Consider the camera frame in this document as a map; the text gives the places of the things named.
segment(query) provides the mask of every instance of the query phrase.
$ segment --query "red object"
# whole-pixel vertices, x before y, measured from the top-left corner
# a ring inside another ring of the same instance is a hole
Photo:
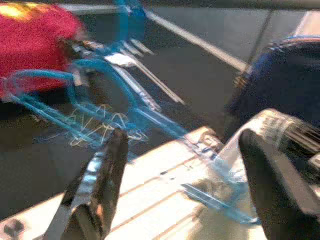
[[[57,46],[59,37],[73,38],[81,22],[56,5],[0,3],[0,78],[27,69],[65,71],[67,60]],[[4,97],[0,79],[0,98]],[[63,86],[56,79],[30,78],[23,89],[45,91]]]

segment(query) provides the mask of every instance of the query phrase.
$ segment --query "blue cloth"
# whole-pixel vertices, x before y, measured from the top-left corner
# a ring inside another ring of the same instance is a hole
[[[240,126],[273,108],[320,127],[320,39],[293,39],[279,46],[262,54],[227,111]]]

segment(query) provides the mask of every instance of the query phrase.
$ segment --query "red cloth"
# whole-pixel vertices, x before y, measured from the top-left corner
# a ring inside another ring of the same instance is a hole
[[[82,28],[81,22],[56,5],[34,4],[18,17],[16,8],[20,10],[17,3],[0,3],[0,77],[26,69],[65,71],[67,61],[57,39],[74,37]],[[0,81],[1,98],[5,92]],[[24,81],[23,88],[44,91],[62,85],[56,79],[32,78]]]

